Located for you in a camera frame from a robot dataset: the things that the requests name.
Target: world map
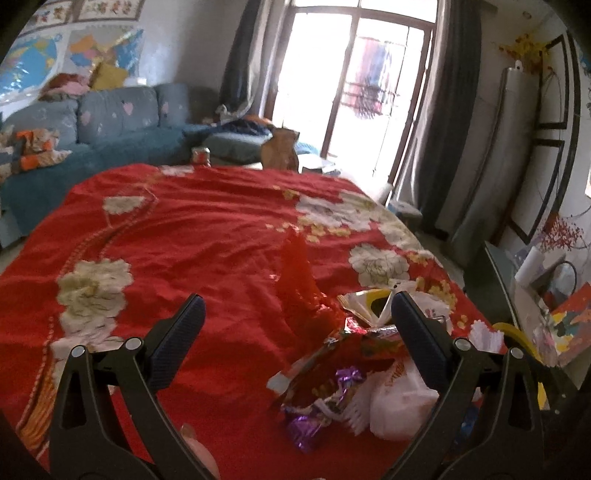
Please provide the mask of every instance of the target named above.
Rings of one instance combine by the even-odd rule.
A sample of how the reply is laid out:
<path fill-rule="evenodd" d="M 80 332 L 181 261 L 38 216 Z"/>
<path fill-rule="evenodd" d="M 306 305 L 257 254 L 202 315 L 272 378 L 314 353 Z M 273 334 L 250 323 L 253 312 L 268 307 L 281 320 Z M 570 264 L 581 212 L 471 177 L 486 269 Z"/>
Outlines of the world map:
<path fill-rule="evenodd" d="M 76 31 L 70 37 L 64 71 L 86 74 L 105 62 L 136 76 L 144 30 L 99 27 Z"/>
<path fill-rule="evenodd" d="M 42 87 L 57 61 L 62 35 L 15 43 L 0 66 L 0 102 L 13 101 Z"/>

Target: window frame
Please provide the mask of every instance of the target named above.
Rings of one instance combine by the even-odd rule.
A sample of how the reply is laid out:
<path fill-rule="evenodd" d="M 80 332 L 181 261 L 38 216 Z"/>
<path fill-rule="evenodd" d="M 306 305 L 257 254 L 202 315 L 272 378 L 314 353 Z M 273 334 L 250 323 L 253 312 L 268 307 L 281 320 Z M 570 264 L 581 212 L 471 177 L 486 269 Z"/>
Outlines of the window frame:
<path fill-rule="evenodd" d="M 405 15 L 395 14 L 391 12 L 384 12 L 380 10 L 372 10 L 367 8 L 361 8 L 361 0 L 359 0 L 358 5 L 356 7 L 329 7 L 329 6 L 314 6 L 314 7 L 297 7 L 293 4 L 294 0 L 291 0 L 290 6 L 287 9 L 287 13 L 285 15 L 285 20 L 283 23 L 283 27 L 281 29 L 281 33 L 278 39 L 277 44 L 277 51 L 275 53 L 275 59 L 272 64 L 271 69 L 271 78 L 269 83 L 269 90 L 267 95 L 267 100 L 265 103 L 265 110 L 264 115 L 266 118 L 272 119 L 273 113 L 275 111 L 275 103 L 277 101 L 277 95 L 279 93 L 279 77 L 281 75 L 281 70 L 283 68 L 285 55 L 287 54 L 287 48 L 289 46 L 291 31 L 293 29 L 294 21 L 296 19 L 297 14 L 333 14 L 333 15 L 350 15 L 351 16 L 351 28 L 349 32 L 349 44 L 347 49 L 345 50 L 345 57 L 343 59 L 343 69 L 341 71 L 339 85 L 337 87 L 337 91 L 335 94 L 335 98 L 333 100 L 332 110 L 329 116 L 329 121 L 326 128 L 326 134 L 324 136 L 324 142 L 322 145 L 322 150 L 320 152 L 320 156 L 322 158 L 326 158 L 328 156 L 329 148 L 330 148 L 330 141 L 332 139 L 332 135 L 335 130 L 336 118 L 339 112 L 340 103 L 343 97 L 343 92 L 345 89 L 346 83 L 346 76 L 347 71 L 349 69 L 349 65 L 351 62 L 351 56 L 353 54 L 353 47 L 355 45 L 356 34 L 359 27 L 359 21 L 362 18 L 367 18 L 369 20 L 378 20 L 378 21 L 385 21 L 390 23 L 396 23 L 399 25 L 404 25 L 410 28 L 416 28 L 418 30 L 422 30 L 424 33 L 424 40 L 423 40 L 423 49 L 421 51 L 421 60 L 419 71 L 417 73 L 417 80 L 415 82 L 415 88 L 413 91 L 413 96 L 411 100 L 411 106 L 408 111 L 407 121 L 402 132 L 401 142 L 398 146 L 397 154 L 394 158 L 394 165 L 392 166 L 392 171 L 389 176 L 389 182 L 392 183 L 394 181 L 394 177 L 400 167 L 402 162 L 402 158 L 404 152 L 407 147 L 408 139 L 410 137 L 413 125 L 414 125 L 414 118 L 415 113 L 417 114 L 417 118 L 420 115 L 420 110 L 422 109 L 422 102 L 420 98 L 421 94 L 421 86 L 423 85 L 423 80 L 425 81 L 425 85 L 428 82 L 428 76 L 430 73 L 430 69 L 428 68 L 428 53 L 432 38 L 434 37 L 434 32 L 436 28 L 436 24 L 421 20 L 419 18 L 407 17 Z"/>

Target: yellow pillow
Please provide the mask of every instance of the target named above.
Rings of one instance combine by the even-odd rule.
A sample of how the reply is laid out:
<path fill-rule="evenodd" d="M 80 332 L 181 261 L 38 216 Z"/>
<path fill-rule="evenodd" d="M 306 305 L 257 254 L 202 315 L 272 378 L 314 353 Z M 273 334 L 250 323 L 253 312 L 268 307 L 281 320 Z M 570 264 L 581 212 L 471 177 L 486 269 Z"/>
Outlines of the yellow pillow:
<path fill-rule="evenodd" d="M 120 69 L 108 63 L 101 63 L 96 70 L 95 81 L 92 83 L 92 89 L 95 92 L 101 90 L 113 90 L 121 88 L 129 73 L 125 69 Z"/>

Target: blue sofa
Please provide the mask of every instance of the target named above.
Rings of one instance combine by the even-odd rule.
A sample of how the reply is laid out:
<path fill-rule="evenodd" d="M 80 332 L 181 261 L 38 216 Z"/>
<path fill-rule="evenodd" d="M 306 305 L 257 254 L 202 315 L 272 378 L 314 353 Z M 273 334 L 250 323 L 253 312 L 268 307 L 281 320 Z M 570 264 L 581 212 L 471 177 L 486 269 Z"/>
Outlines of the blue sofa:
<path fill-rule="evenodd" d="M 203 104 L 212 102 L 211 95 L 200 102 L 191 94 L 194 91 L 183 84 L 128 87 L 90 92 L 80 100 L 36 102 L 13 113 L 3 129 L 58 130 L 58 149 L 72 154 L 60 165 L 9 177 L 0 187 L 0 244 L 6 247 L 27 236 L 61 205 L 72 187 L 97 173 L 133 163 L 187 164 L 191 148 L 207 140 L 211 129 L 190 123 L 191 111 L 201 109 L 206 116 L 208 107 L 203 109 Z M 236 165 L 259 161 L 257 152 L 266 138 L 243 135 L 235 140 L 242 146 L 238 150 L 247 150 L 236 155 Z M 297 150 L 316 152 L 308 145 Z"/>

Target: red bedspread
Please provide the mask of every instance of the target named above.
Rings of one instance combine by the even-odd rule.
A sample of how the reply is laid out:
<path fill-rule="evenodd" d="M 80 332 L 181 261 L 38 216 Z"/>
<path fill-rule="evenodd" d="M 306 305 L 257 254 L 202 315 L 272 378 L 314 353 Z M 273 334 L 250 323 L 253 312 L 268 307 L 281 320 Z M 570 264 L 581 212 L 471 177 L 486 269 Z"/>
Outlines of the red bedspread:
<path fill-rule="evenodd" d="M 197 293 L 206 325 L 159 397 L 177 427 L 194 426 L 222 479 L 380 478 L 405 445 L 332 425 L 304 455 L 271 408 L 267 380 L 300 354 L 274 285 L 285 229 L 305 231 L 313 274 L 330 296 L 410 278 L 450 306 L 458 335 L 481 315 L 402 224 L 346 180 L 185 170 L 100 174 L 31 235 L 0 277 L 0 407 L 43 458 L 69 349 L 143 336 Z"/>

